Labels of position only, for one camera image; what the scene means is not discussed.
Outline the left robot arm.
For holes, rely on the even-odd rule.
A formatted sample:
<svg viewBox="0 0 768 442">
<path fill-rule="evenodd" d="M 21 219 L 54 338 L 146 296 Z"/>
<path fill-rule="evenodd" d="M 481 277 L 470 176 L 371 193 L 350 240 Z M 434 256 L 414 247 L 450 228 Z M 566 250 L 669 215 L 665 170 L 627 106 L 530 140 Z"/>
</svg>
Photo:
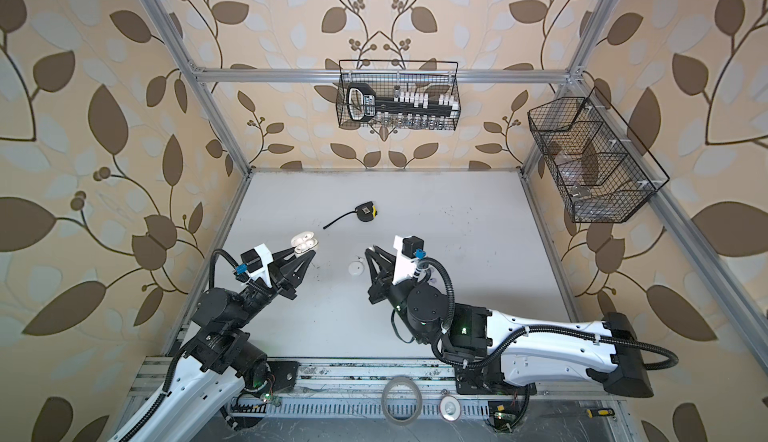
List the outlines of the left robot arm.
<svg viewBox="0 0 768 442">
<path fill-rule="evenodd" d="M 239 259 L 223 249 L 239 292 L 208 282 L 192 316 L 197 332 L 173 355 L 161 386 L 114 435 L 116 441 L 190 441 L 233 397 L 274 386 L 267 355 L 249 340 L 245 327 L 276 297 L 293 300 L 316 252 L 260 245 Z"/>
</svg>

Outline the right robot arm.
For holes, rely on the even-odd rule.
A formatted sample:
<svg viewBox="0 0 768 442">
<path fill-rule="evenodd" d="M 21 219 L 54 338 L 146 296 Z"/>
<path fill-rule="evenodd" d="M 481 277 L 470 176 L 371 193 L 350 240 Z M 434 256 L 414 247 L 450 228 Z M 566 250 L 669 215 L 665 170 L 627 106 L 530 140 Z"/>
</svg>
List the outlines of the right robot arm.
<svg viewBox="0 0 768 442">
<path fill-rule="evenodd" d="M 608 394 L 650 398 L 650 372 L 679 362 L 671 350 L 640 341 L 619 312 L 561 323 L 459 303 L 447 269 L 425 254 L 418 238 L 395 253 L 372 246 L 365 258 L 370 302 L 388 301 L 392 324 L 403 324 L 411 342 L 428 346 L 452 367 L 463 395 L 592 381 Z"/>
</svg>

